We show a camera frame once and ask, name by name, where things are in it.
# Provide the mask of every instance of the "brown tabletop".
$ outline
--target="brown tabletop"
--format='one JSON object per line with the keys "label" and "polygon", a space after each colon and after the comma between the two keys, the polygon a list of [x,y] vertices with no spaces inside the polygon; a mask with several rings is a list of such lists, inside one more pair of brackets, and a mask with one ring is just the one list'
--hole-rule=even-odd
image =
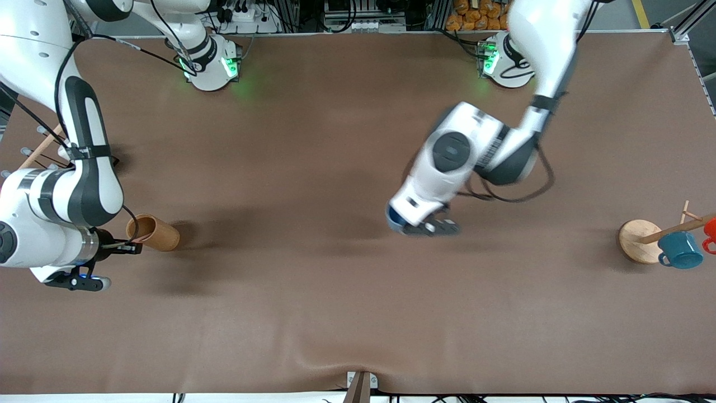
{"label": "brown tabletop", "polygon": [[[456,199],[450,239],[388,230],[406,163],[444,109],[515,125],[533,84],[478,79],[445,37],[262,37],[214,93],[107,41],[77,63],[126,204],[180,222],[184,243],[101,262],[103,293],[0,270],[0,392],[290,392],[356,369],[413,394],[716,392],[716,257],[641,266],[615,242],[630,219],[678,223],[685,199],[716,209],[716,123],[668,34],[587,35],[544,137],[554,188]],[[0,169],[35,126],[13,113]]]}

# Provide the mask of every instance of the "brown table covering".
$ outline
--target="brown table covering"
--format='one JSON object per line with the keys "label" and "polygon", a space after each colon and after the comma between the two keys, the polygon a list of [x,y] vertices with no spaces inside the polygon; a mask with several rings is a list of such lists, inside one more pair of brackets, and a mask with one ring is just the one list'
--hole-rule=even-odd
{"label": "brown table covering", "polygon": [[[543,141],[554,188],[458,198],[463,233],[417,240],[384,207],[435,119],[465,100],[516,125],[533,83],[479,79],[437,34],[258,38],[214,93],[83,44],[126,204],[178,222],[183,244],[101,262],[103,293],[0,270],[0,392],[296,392],[356,369],[411,394],[716,392],[716,257],[642,266],[615,243],[630,219],[678,223],[685,199],[716,209],[716,123],[689,52],[660,33],[579,47]],[[0,169],[36,126],[13,113]]]}

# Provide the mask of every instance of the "blue mug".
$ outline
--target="blue mug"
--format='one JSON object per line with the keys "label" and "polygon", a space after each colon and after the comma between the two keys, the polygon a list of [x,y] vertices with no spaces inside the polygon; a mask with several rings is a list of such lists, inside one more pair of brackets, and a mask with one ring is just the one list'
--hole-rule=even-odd
{"label": "blue mug", "polygon": [[704,261],[696,239],[689,232],[672,232],[659,240],[659,247],[664,251],[659,255],[659,263],[677,269],[692,269]]}

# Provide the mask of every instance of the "wooden base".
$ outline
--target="wooden base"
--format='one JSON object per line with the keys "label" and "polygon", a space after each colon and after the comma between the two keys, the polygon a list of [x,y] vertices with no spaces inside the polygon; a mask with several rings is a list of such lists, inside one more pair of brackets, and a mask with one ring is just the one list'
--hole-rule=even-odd
{"label": "wooden base", "polygon": [[619,246],[624,254],[634,262],[643,263],[645,265],[658,263],[659,254],[662,250],[657,243],[652,242],[645,245],[638,241],[642,237],[655,234],[661,230],[662,229],[656,224],[645,219],[633,219],[632,221],[625,222],[624,225],[619,228]]}

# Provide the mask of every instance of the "yellow tape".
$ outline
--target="yellow tape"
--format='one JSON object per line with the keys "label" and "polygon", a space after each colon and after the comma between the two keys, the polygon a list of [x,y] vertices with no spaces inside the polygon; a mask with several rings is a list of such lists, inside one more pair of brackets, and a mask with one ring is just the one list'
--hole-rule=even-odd
{"label": "yellow tape", "polygon": [[647,18],[647,13],[644,11],[642,0],[632,0],[632,4],[634,5],[634,12],[637,13],[639,25],[642,29],[648,29],[651,25],[649,25],[649,19]]}

